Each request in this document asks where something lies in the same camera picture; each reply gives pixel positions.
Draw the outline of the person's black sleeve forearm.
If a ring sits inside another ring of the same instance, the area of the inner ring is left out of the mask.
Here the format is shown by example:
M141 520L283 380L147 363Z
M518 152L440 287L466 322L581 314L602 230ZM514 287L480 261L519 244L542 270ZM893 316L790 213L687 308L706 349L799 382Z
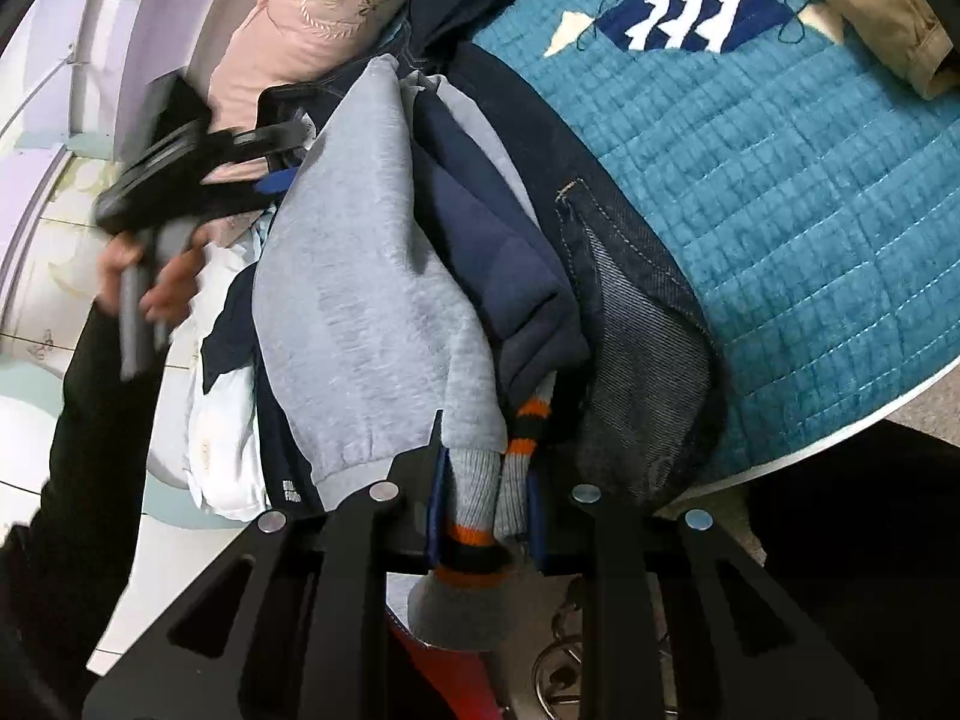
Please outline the person's black sleeve forearm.
M31 522L2 544L2 715L76 718L86 667L139 539L163 369L121 379L119 321L93 305L64 377L50 476Z

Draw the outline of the person's left hand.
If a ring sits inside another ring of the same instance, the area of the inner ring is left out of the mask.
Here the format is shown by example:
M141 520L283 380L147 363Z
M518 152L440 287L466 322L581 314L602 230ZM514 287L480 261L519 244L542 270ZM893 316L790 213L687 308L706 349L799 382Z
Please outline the person's left hand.
M160 322L167 330L174 330L189 317L190 301L199 291L199 275L205 266L203 249L208 241L210 236L205 227L197 229L189 247L160 271L155 286L140 299L140 310L150 322ZM142 255L142 246L130 234L110 239L99 255L99 289L94 302L106 316L119 314L121 275Z

